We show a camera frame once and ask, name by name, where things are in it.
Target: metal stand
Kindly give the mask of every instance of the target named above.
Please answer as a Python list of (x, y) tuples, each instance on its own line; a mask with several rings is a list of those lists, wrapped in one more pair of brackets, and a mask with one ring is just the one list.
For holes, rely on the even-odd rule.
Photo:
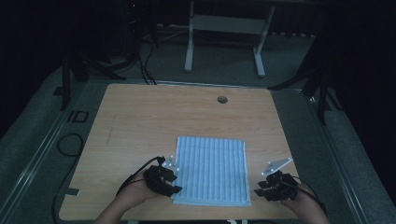
[(189, 45), (187, 46), (186, 63), (184, 70), (192, 70), (192, 58), (194, 53), (193, 32), (194, 30), (207, 30), (230, 32), (250, 35), (260, 35), (261, 40), (257, 47), (253, 48), (253, 55), (256, 62), (257, 74), (265, 77), (264, 66), (262, 64), (262, 46), (267, 37), (271, 19), (274, 15), (275, 7), (270, 7), (266, 20), (240, 19), (230, 17), (217, 17), (206, 15), (194, 15), (194, 1), (190, 5), (190, 26), (189, 26)]

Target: blue towel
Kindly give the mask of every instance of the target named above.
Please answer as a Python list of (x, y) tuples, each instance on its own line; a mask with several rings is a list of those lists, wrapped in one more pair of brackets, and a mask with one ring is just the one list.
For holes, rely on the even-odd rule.
[(177, 180), (183, 190), (174, 203), (250, 206), (245, 142), (236, 139), (180, 136)]

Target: dark background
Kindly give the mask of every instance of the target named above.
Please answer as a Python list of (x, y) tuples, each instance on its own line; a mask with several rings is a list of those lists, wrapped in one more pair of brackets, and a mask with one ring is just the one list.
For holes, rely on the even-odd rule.
[[(158, 23), (187, 24), (188, 1), (157, 3)], [(342, 107), (395, 202), (392, 164), (396, 154), (396, 3), (361, 0), (354, 4), (338, 1), (337, 5), (340, 7), (323, 11), (323, 7), (314, 8), (306, 3), (283, 4), (276, 9), (270, 29), (274, 33), (290, 34), (304, 28), (309, 35), (318, 35), (316, 41), (331, 50), (328, 58), (332, 65), (331, 86), (336, 89)], [(0, 3), (0, 136), (45, 78), (59, 68), (71, 46), (92, 57), (105, 57), (106, 52), (120, 50), (120, 46), (113, 45), (114, 38), (121, 38), (120, 30), (124, 29), (120, 6), (120, 1), (108, 0)], [(201, 10), (210, 6), (208, 1)], [(255, 8), (240, 11), (224, 7), (223, 10), (236, 16), (261, 15)], [(302, 22), (290, 23), (295, 18)], [(309, 32), (305, 22), (315, 24)], [(322, 49), (312, 48), (305, 61), (314, 63), (312, 58), (321, 54)]]

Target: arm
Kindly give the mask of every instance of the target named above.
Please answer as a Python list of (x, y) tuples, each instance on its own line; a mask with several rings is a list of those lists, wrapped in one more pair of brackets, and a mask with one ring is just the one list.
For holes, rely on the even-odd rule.
[[(143, 172), (138, 174), (132, 181), (143, 179)], [(130, 184), (120, 192), (120, 194), (99, 215), (94, 223), (119, 223), (122, 215), (126, 211), (138, 206), (149, 198), (156, 197), (157, 195), (157, 193), (146, 187), (146, 182), (144, 180)]]
[[(304, 185), (299, 185), (298, 188), (313, 194), (313, 192)], [(294, 214), (306, 224), (330, 223), (318, 203), (300, 190), (295, 200), (283, 200), (281, 203), (293, 211)]]

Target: gray floor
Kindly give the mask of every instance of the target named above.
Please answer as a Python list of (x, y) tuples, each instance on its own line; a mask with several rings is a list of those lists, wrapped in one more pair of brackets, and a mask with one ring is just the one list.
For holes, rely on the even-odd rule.
[[(227, 39), (208, 41), (209, 37), (204, 33), (196, 37), (191, 73), (183, 71), (187, 44), (185, 33), (162, 41), (161, 47), (153, 51), (148, 70), (160, 84), (265, 88), (292, 77), (312, 43), (312, 39), (304, 37), (269, 36), (262, 54), (267, 76), (259, 78), (251, 50), (257, 41), (255, 37), (240, 40), (238, 43), (241, 45)], [(144, 45), (141, 53), (145, 59), (149, 45)], [(119, 73), (128, 77), (122, 82), (142, 83), (136, 66)], [(8, 207), (11, 208), (9, 210), (2, 206), (1, 214), (6, 215), (9, 223), (52, 222), (53, 196), (74, 161), (74, 158), (66, 158), (59, 153), (56, 142), (68, 133), (78, 133), (86, 139), (106, 86), (112, 82), (115, 81), (99, 75), (92, 75), (88, 83), (74, 81), (73, 101), (66, 111), (61, 112), (61, 98), (52, 95), (54, 89), (62, 84), (61, 72), (56, 71), (43, 83), (20, 118), (1, 139), (0, 202), (6, 205), (15, 203), (15, 206)], [(332, 223), (395, 223), (395, 207), (379, 184), (346, 115), (330, 104), (331, 110), (326, 112), (327, 126), (321, 126), (315, 116), (316, 103), (298, 91), (303, 85), (304, 80), (287, 90), (273, 91), (276, 109), (301, 178), (310, 183), (326, 203)], [(88, 112), (88, 120), (68, 121), (72, 111)], [(61, 143), (61, 149), (71, 154), (77, 153), (78, 148), (79, 142), (74, 137)], [(37, 157), (43, 159), (42, 163), (37, 167), (29, 166), (31, 159)], [(36, 173), (29, 173), (32, 169), (25, 170), (26, 167), (35, 168)], [(59, 210), (70, 177), (59, 192), (61, 197), (56, 201), (55, 211)], [(25, 182), (23, 187), (15, 188), (21, 182)], [(299, 223), (295, 220), (276, 222)]]

